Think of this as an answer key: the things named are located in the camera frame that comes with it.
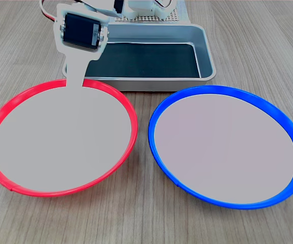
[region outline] black servo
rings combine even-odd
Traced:
[[[63,41],[68,44],[97,49],[100,42],[99,21],[67,13],[64,21]]]

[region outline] red rim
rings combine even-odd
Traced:
[[[2,121],[9,115],[9,113],[16,108],[18,105],[20,105],[22,102],[25,100],[33,97],[36,94],[42,93],[46,90],[54,89],[54,88],[59,88],[59,87],[64,87],[66,86],[66,79],[61,79],[61,80],[54,80],[46,83],[39,84],[37,86],[34,86],[19,95],[15,96],[13,99],[11,99],[7,104],[5,104],[1,109],[0,109],[0,125]],[[5,175],[0,172],[0,184],[10,191],[14,191],[17,193],[21,193],[24,195],[28,196],[34,196],[34,197],[57,197],[57,196],[64,196],[64,195],[69,195],[73,194],[79,191],[83,191],[91,186],[94,186],[95,184],[101,182],[105,178],[109,177],[111,174],[113,174],[128,158],[130,155],[131,151],[133,150],[134,144],[136,142],[137,138],[137,131],[138,131],[138,122],[137,122],[137,116],[135,113],[135,110],[130,103],[130,101],[117,89],[113,88],[110,85],[104,84],[99,81],[95,80],[89,80],[85,79],[83,82],[84,87],[90,87],[90,88],[95,88],[98,90],[101,90],[103,92],[106,92],[113,97],[115,97],[119,102],[126,108],[130,120],[131,120],[131,139],[129,142],[128,147],[126,148],[124,154],[122,155],[121,159],[112,167],[106,174],[102,175],[100,178],[83,185],[81,187],[77,187],[74,189],[66,190],[66,191],[59,191],[59,192],[39,192],[39,191],[33,191],[24,187],[21,187],[17,185],[16,183],[10,181],[5,177]]]

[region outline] cable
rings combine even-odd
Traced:
[[[44,9],[44,7],[43,7],[44,2],[45,2],[45,0],[39,0],[39,6],[40,6],[40,8],[41,8],[41,12],[42,12],[43,15],[45,15],[48,19],[50,19],[51,21],[55,22],[56,17],[53,16],[53,15],[51,15],[51,14],[48,14],[48,13],[46,12],[46,10]]]
[[[160,5],[160,7],[162,7],[162,8],[168,8],[168,7],[169,7],[169,5],[171,4],[171,1],[172,1],[172,0],[170,0],[170,1],[169,1],[169,3],[168,3],[168,5],[167,5],[167,6],[163,6],[161,3],[159,3],[159,1],[158,1],[158,0],[155,0],[155,2],[157,2],[157,4],[159,4],[159,5]]]

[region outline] table surface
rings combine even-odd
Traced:
[[[46,3],[55,14],[56,1]],[[207,32],[217,76],[293,121],[293,1],[187,1]],[[0,107],[21,91],[62,78],[64,57],[36,1],[0,1]],[[148,145],[152,112],[169,94],[125,93],[139,121],[135,149],[107,180],[60,198],[0,185],[0,243],[293,244],[293,195],[260,210],[220,208],[176,187]]]

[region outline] gray tray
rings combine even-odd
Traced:
[[[216,75],[205,31],[195,24],[112,23],[86,78],[121,91],[175,92]]]

